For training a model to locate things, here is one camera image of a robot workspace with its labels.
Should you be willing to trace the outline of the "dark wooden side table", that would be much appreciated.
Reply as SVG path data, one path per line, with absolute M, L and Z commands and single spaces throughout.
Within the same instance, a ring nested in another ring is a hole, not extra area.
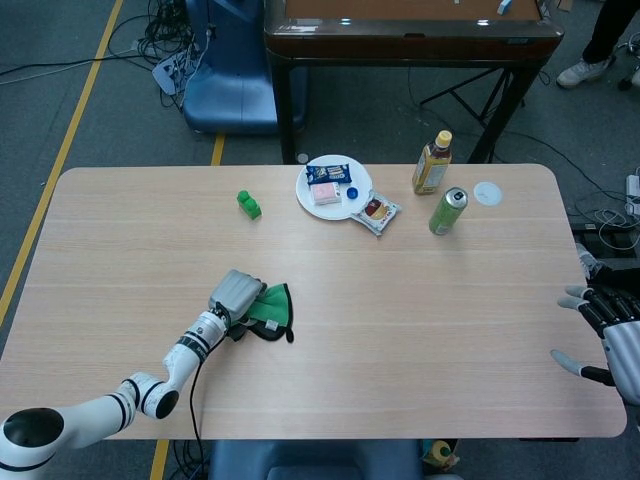
M 554 0 L 263 0 L 264 43 L 285 165 L 296 162 L 290 72 L 297 67 L 389 66 L 502 70 L 508 83 L 468 161 L 497 140 L 564 37 Z

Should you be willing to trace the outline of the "pink snack pack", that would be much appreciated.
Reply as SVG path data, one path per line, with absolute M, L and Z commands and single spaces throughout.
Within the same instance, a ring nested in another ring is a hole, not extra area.
M 310 194 L 316 206 L 340 204 L 342 201 L 340 185 L 337 182 L 313 184 L 310 186 Z

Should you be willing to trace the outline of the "white round plate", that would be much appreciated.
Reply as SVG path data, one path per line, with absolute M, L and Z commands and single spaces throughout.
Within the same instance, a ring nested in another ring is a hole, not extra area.
M 310 187 L 307 183 L 306 166 L 343 164 L 349 165 L 352 182 L 350 184 L 340 184 L 341 203 L 322 206 L 314 205 L 311 199 Z M 356 199 L 349 199 L 347 197 L 347 189 L 349 187 L 358 189 L 359 196 Z M 372 189 L 373 182 L 365 166 L 351 157 L 338 154 L 323 155 L 310 160 L 300 170 L 295 185 L 296 197 L 299 204 L 309 214 L 328 221 L 349 219 L 352 214 L 358 212 L 365 206 Z

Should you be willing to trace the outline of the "yellow capped tea bottle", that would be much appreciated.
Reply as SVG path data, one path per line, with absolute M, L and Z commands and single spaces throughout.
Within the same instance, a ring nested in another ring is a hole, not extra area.
M 441 130 L 432 142 L 423 147 L 412 177 L 416 195 L 434 193 L 439 187 L 452 160 L 452 139 L 449 130 Z

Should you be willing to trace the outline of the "green toy building block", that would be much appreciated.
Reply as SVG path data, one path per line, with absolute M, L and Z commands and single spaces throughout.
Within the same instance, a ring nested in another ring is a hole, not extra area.
M 240 209 L 251 219 L 256 220 L 262 215 L 259 203 L 249 194 L 247 190 L 241 190 L 236 196 Z

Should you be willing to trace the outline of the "green microfiber cloth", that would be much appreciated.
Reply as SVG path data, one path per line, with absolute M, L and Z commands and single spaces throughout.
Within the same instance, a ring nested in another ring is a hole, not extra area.
M 229 336 L 239 341 L 251 332 L 265 341 L 277 341 L 284 337 L 294 342 L 293 304 L 286 283 L 266 288 L 249 307 L 246 314 L 229 330 Z

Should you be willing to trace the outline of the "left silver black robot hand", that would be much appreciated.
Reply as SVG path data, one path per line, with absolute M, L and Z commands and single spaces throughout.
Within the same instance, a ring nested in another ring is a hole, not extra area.
M 260 279 L 232 269 L 213 290 L 208 301 L 209 312 L 222 321 L 228 338 L 239 341 L 254 324 L 248 311 L 266 288 Z

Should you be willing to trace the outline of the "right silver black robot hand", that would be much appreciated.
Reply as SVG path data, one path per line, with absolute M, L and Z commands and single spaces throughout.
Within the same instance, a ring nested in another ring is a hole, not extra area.
M 618 390 L 623 400 L 640 406 L 640 299 L 605 286 L 568 286 L 558 301 L 579 312 L 600 339 L 605 368 L 589 366 L 552 350 L 551 357 L 569 373 Z

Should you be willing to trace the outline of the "person leg black trousers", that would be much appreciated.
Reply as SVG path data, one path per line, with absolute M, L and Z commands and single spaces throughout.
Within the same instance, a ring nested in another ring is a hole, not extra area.
M 640 0 L 605 0 L 582 59 L 587 64 L 607 60 L 638 11 Z

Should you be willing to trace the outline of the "white round lid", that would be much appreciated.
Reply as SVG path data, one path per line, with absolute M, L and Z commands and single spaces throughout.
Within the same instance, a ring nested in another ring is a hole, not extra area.
M 503 200 L 501 188 L 493 182 L 482 181 L 473 189 L 473 195 L 477 202 L 484 206 L 497 206 Z

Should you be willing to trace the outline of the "black folding stand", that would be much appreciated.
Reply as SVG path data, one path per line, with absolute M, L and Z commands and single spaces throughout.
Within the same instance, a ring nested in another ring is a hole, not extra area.
M 508 93 L 515 74 L 506 68 L 489 68 L 481 70 L 444 89 L 431 93 L 417 101 L 420 109 L 445 98 L 451 99 L 467 113 L 477 124 L 486 128 L 503 97 Z

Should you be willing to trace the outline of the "blue cookie pack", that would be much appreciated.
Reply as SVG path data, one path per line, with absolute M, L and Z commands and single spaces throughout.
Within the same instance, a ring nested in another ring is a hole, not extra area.
M 309 185 L 324 183 L 350 184 L 352 182 L 348 164 L 307 165 L 306 177 Z

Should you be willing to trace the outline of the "red white snack packet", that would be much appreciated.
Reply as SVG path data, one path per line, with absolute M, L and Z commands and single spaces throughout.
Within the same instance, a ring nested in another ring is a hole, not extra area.
M 381 236 L 402 207 L 384 195 L 371 191 L 365 206 L 350 218 L 365 226 L 374 235 Z

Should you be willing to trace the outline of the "green drink can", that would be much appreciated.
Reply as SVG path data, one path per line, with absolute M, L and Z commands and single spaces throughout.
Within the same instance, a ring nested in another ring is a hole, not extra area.
M 448 189 L 441 197 L 428 226 L 435 235 L 445 235 L 454 226 L 468 205 L 468 195 L 460 187 Z

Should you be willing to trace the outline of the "blue padded seat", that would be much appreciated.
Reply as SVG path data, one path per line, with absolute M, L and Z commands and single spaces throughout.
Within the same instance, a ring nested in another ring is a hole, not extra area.
M 423 480 L 416 440 L 220 440 L 208 480 Z

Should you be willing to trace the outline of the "white power strip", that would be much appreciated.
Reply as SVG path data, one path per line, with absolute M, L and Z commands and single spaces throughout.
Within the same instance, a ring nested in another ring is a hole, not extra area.
M 640 218 L 640 176 L 628 175 L 626 178 L 626 212 Z

